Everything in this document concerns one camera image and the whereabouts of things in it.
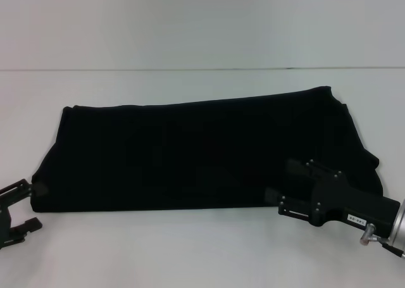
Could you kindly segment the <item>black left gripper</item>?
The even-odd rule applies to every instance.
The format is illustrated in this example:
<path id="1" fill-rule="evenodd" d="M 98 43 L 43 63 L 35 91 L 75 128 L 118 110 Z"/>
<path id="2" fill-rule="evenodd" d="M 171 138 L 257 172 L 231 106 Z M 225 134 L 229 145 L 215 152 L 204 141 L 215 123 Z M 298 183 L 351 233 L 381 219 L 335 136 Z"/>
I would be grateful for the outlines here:
<path id="1" fill-rule="evenodd" d="M 17 203 L 26 197 L 40 197 L 48 193 L 48 188 L 42 183 L 28 183 L 22 179 L 1 189 L 1 248 L 6 247 L 13 238 L 25 238 L 28 233 L 33 233 L 42 228 L 38 218 L 31 218 L 23 224 L 11 228 L 11 215 L 9 203 Z"/>

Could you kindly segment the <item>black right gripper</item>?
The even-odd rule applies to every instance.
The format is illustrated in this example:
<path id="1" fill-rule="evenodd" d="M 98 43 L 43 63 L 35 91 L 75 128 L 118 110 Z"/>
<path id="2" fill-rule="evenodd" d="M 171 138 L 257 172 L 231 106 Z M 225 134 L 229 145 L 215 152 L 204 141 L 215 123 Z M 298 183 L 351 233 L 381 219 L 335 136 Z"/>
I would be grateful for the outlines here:
<path id="1" fill-rule="evenodd" d="M 314 160 L 289 159 L 285 170 L 289 178 L 311 182 L 315 186 L 311 204 L 266 188 L 265 203 L 276 206 L 279 215 L 309 221 L 315 227 L 338 221 L 364 230 L 370 223 L 375 227 L 375 235 L 389 237 L 400 202 L 355 189 L 345 175 Z"/>

